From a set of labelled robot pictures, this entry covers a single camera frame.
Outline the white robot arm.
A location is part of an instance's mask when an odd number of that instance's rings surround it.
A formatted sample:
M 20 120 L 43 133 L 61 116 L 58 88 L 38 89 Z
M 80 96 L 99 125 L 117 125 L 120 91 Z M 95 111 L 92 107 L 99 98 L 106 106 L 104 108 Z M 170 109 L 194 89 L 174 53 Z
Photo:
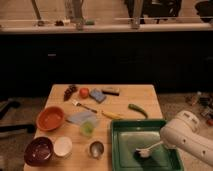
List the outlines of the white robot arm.
M 198 126 L 199 119 L 183 110 L 160 129 L 160 137 L 169 148 L 178 147 L 213 167 L 213 140 L 198 135 Z

